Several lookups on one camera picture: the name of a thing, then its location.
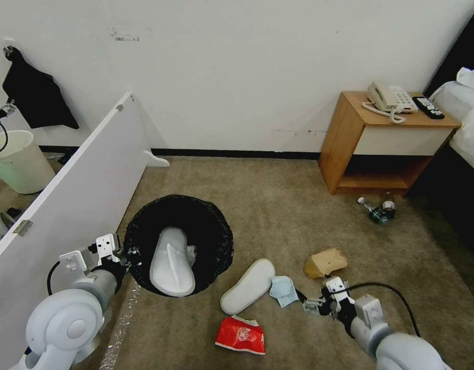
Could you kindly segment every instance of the carpet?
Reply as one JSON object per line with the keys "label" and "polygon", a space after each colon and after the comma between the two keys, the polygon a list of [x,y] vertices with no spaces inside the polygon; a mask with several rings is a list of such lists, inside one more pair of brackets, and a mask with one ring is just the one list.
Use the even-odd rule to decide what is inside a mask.
{"label": "carpet", "polygon": [[[232,266],[197,295],[166,298],[143,290],[132,308],[115,369],[374,369],[340,322],[307,314],[299,303],[280,308],[267,294],[239,316],[255,319],[266,336],[266,355],[237,353],[214,341],[225,314],[221,295],[258,258],[270,259],[309,297],[323,280],[310,280],[304,263],[316,252],[338,247],[350,266],[336,274],[350,284],[378,281],[400,290],[411,305],[421,335],[454,369],[474,369],[474,257],[451,226],[420,199],[396,197],[396,218],[374,224],[354,195],[331,196],[316,161],[284,159],[169,158],[169,169],[147,168],[118,232],[146,203],[185,194],[209,200],[234,233]],[[378,196],[367,196],[379,201]],[[134,282],[127,278],[112,304],[125,311]],[[408,314],[389,290],[352,292],[378,297],[397,331],[413,333]],[[102,345],[75,369],[97,369],[115,341],[115,319]]]}

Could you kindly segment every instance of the plastic water bottle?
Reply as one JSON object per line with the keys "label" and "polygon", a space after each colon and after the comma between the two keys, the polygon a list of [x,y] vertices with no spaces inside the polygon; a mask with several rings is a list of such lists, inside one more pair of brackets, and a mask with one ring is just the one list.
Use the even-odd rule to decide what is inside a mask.
{"label": "plastic water bottle", "polygon": [[358,198],[358,203],[363,206],[366,212],[368,212],[370,219],[373,220],[375,223],[383,225],[389,221],[389,219],[382,212],[382,209],[380,209],[380,207],[377,207],[374,204],[367,202],[365,198]]}
{"label": "plastic water bottle", "polygon": [[394,203],[394,196],[387,192],[382,202],[382,211],[388,219],[393,219],[396,213],[396,203]]}

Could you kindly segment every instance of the remote control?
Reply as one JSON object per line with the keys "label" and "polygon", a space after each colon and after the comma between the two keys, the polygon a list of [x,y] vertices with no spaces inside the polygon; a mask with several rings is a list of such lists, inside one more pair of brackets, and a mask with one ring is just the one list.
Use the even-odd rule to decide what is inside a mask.
{"label": "remote control", "polygon": [[443,119],[442,113],[430,100],[425,97],[413,97],[416,106],[430,119]]}

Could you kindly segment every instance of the black baseboard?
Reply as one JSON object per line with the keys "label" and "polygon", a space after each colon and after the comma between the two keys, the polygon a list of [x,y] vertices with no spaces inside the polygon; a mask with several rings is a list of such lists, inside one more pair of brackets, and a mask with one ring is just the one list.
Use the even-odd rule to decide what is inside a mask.
{"label": "black baseboard", "polygon": [[[40,145],[45,153],[70,153],[78,146]],[[227,157],[227,158],[279,158],[279,159],[313,159],[319,158],[318,152],[265,152],[265,151],[225,151],[203,149],[151,149],[154,155],[159,156],[187,156],[187,157]]]}
{"label": "black baseboard", "polygon": [[62,145],[39,145],[40,150],[44,153],[69,153],[78,150],[79,146],[62,146]]}

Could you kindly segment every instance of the red snack bag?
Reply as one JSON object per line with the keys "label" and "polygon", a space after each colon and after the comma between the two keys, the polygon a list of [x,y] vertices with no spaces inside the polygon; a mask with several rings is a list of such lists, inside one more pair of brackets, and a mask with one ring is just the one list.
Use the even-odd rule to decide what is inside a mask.
{"label": "red snack bag", "polygon": [[238,316],[224,319],[216,338],[217,346],[239,352],[265,355],[264,332],[255,320],[244,320]]}

